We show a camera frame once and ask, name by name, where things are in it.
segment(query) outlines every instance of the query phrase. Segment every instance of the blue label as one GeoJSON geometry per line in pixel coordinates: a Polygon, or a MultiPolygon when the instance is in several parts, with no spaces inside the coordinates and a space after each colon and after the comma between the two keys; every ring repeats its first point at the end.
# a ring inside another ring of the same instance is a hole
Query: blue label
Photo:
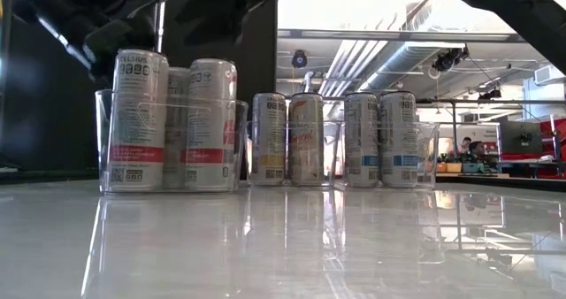
{"type": "Polygon", "coordinates": [[[378,165],[379,165],[378,157],[372,157],[372,156],[362,157],[362,166],[378,166],[378,165]]]}
{"type": "Polygon", "coordinates": [[[417,166],[417,156],[394,156],[393,165],[395,166],[417,166]]]}

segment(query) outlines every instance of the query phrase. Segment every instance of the transparent container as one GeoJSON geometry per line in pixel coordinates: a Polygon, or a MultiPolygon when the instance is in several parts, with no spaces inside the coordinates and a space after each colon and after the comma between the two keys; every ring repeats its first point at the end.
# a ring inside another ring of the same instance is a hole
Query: transparent container
{"type": "Polygon", "coordinates": [[[439,124],[379,123],[350,127],[348,131],[346,124],[342,125],[339,145],[344,171],[337,177],[338,187],[366,190],[435,187],[439,124]]]}
{"type": "Polygon", "coordinates": [[[332,187],[341,123],[247,127],[249,185],[332,187]]]}
{"type": "Polygon", "coordinates": [[[246,103],[102,90],[96,111],[101,192],[238,188],[246,103]]]}

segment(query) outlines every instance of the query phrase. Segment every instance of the glossy table surface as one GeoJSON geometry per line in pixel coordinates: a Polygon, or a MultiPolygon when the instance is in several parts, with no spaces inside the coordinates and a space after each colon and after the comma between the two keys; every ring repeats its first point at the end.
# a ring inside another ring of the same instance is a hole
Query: glossy table surface
{"type": "Polygon", "coordinates": [[[566,194],[0,187],[0,298],[562,298],[566,194]]]}

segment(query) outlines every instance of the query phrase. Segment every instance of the can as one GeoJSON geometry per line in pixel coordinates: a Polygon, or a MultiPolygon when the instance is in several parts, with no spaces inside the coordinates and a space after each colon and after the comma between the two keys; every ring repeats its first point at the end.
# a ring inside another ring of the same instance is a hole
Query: can
{"type": "Polygon", "coordinates": [[[379,183],[378,98],[369,92],[346,95],[344,101],[345,174],[349,186],[379,183]]]}
{"type": "Polygon", "coordinates": [[[181,161],[187,147],[187,95],[190,81],[190,69],[169,68],[163,168],[164,188],[183,188],[185,185],[185,164],[181,161]]]}
{"type": "Polygon", "coordinates": [[[237,78],[236,67],[225,60],[199,59],[191,65],[187,149],[183,160],[188,189],[229,191],[237,180],[237,78]]]}
{"type": "Polygon", "coordinates": [[[110,190],[151,190],[163,179],[167,58],[121,50],[114,68],[109,152],[110,190]]]}
{"type": "Polygon", "coordinates": [[[381,173],[386,186],[413,188],[417,185],[416,106],[415,96],[407,91],[384,94],[380,98],[381,173]]]}
{"type": "Polygon", "coordinates": [[[279,185],[285,179],[287,104],[280,93],[254,96],[252,167],[250,179],[258,185],[279,185]]]}
{"type": "Polygon", "coordinates": [[[324,182],[325,143],[323,98],[315,93],[295,94],[289,105],[289,179],[293,185],[324,182]]]}

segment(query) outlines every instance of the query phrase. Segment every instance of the computer monitor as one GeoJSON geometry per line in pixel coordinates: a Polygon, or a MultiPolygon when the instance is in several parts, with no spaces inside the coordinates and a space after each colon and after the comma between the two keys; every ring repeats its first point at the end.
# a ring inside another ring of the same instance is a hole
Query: computer monitor
{"type": "Polygon", "coordinates": [[[502,121],[499,143],[501,154],[542,154],[540,124],[502,121]]]}

